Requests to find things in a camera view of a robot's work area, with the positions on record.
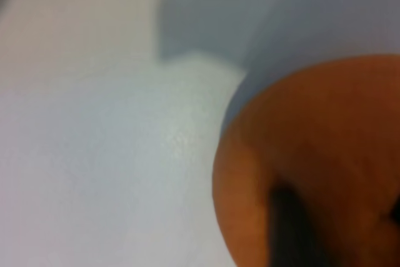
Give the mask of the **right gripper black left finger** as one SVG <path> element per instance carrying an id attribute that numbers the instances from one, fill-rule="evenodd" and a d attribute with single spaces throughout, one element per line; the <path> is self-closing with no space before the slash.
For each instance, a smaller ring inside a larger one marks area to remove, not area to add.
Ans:
<path id="1" fill-rule="evenodd" d="M 318 251 L 306 209 L 289 188 L 275 188 L 270 195 L 270 266 L 317 266 Z"/>

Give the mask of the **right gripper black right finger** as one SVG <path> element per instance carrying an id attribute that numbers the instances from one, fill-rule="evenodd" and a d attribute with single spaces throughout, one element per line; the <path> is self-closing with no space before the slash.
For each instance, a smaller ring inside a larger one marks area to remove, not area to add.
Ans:
<path id="1" fill-rule="evenodd" d="M 400 197 L 398 196 L 391 206 L 389 218 L 393 222 L 400 222 Z"/>

